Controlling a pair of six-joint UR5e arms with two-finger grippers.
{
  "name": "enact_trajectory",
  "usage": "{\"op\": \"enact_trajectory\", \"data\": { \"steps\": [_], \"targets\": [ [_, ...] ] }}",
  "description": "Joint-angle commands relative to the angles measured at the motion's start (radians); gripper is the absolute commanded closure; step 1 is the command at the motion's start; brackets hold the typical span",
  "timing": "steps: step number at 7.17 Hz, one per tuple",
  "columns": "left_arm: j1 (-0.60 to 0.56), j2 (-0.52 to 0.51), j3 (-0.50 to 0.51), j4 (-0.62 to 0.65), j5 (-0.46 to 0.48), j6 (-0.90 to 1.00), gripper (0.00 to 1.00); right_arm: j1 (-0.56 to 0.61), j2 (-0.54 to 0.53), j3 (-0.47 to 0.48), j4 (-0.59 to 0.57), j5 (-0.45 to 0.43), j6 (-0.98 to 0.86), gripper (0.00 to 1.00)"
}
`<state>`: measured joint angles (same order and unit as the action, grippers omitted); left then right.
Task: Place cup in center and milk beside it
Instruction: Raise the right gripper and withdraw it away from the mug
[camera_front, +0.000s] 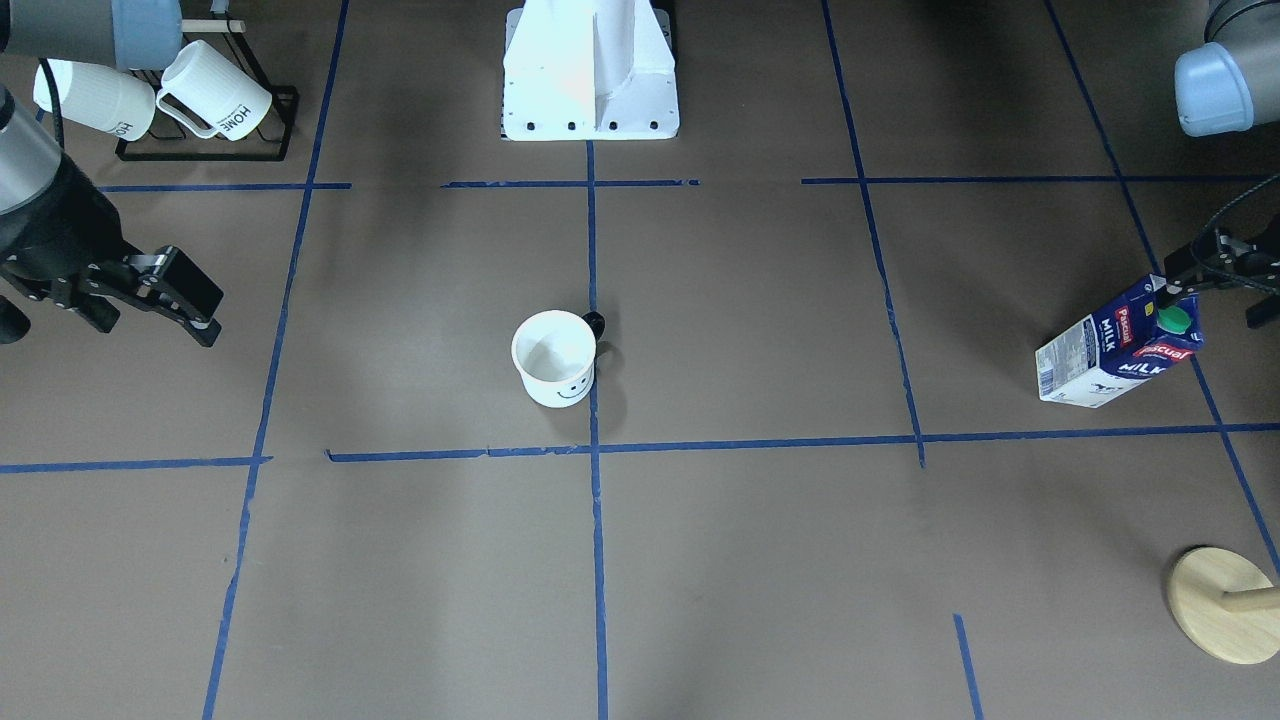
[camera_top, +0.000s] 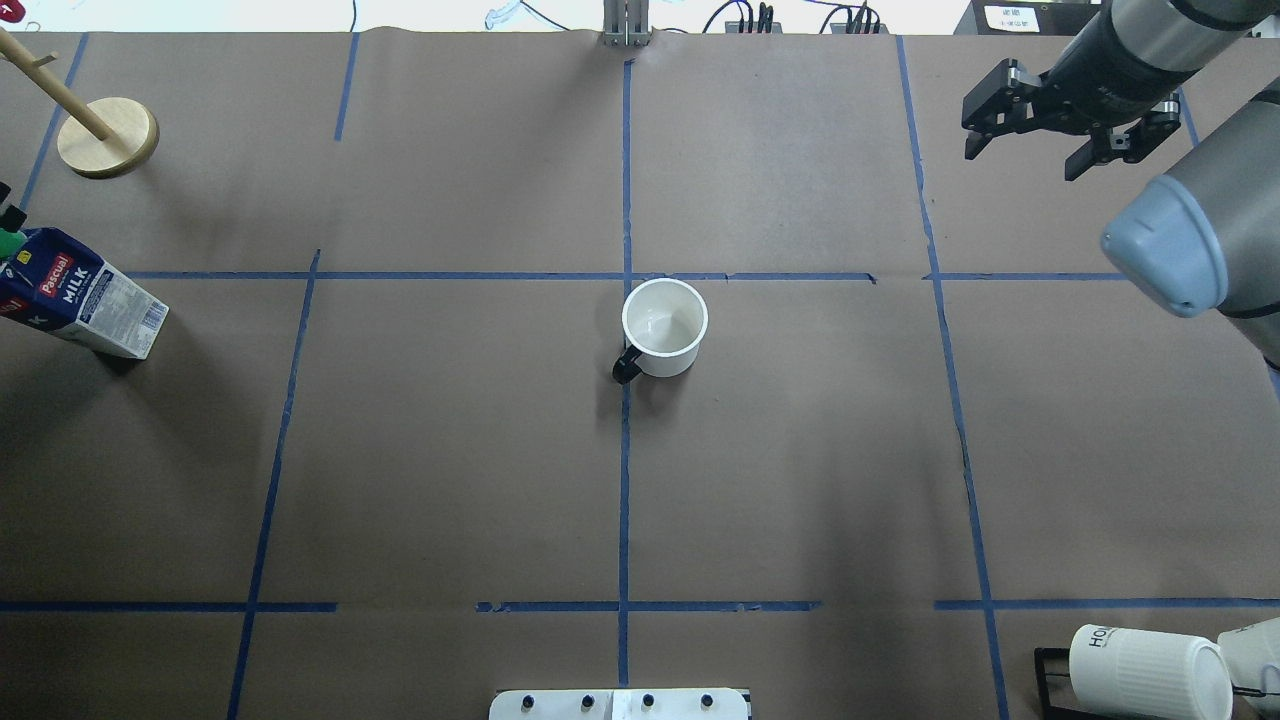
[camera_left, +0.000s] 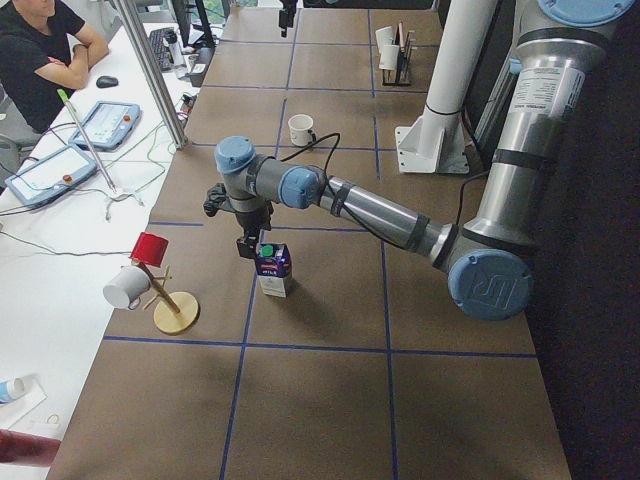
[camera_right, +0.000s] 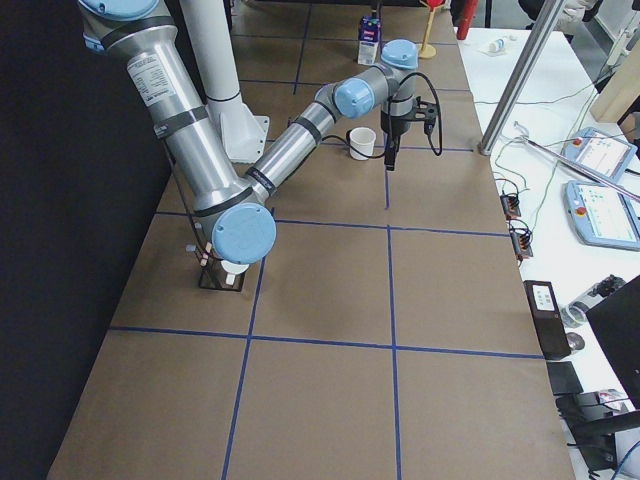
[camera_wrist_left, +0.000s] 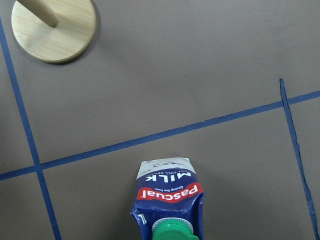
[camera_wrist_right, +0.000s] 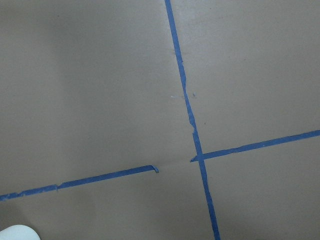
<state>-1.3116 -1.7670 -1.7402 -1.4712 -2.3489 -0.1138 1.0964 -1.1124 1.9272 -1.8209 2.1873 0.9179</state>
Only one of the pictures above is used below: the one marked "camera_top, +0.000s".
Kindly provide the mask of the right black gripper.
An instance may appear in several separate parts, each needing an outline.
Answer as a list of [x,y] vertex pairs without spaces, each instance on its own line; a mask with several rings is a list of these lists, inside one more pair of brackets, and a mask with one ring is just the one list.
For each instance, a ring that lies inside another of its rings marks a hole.
[[1041,74],[1004,59],[963,100],[964,158],[974,160],[1000,136],[1037,129],[1089,135],[1064,163],[1076,181],[1111,161],[1137,164],[1181,128],[1179,72],[1139,68],[1108,76],[1084,67],[1055,67]]

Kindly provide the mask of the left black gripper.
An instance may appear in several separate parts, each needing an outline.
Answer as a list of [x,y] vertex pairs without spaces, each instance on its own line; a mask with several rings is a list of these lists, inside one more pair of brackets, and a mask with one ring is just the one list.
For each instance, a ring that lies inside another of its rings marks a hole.
[[8,201],[8,197],[9,197],[10,192],[12,192],[12,187],[9,184],[5,184],[5,183],[1,182],[0,183],[0,205],[1,205],[0,228],[1,228],[3,232],[6,232],[6,233],[17,233],[17,232],[20,231],[20,228],[26,223],[27,214],[26,214],[26,211],[22,208],[18,208],[17,205],[14,205],[14,204],[12,204],[12,202]]

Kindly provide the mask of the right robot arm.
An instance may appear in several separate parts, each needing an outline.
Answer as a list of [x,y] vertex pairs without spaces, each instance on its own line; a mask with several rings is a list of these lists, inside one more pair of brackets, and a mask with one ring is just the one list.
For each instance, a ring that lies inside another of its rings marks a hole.
[[[1181,124],[1178,90],[1275,1],[1107,1],[1056,63],[1001,60],[963,100],[965,156],[1005,135],[1082,136],[1074,181],[1147,159]],[[1215,310],[1279,360],[1277,83],[1271,82],[1156,176],[1102,231],[1110,263],[1175,316]]]

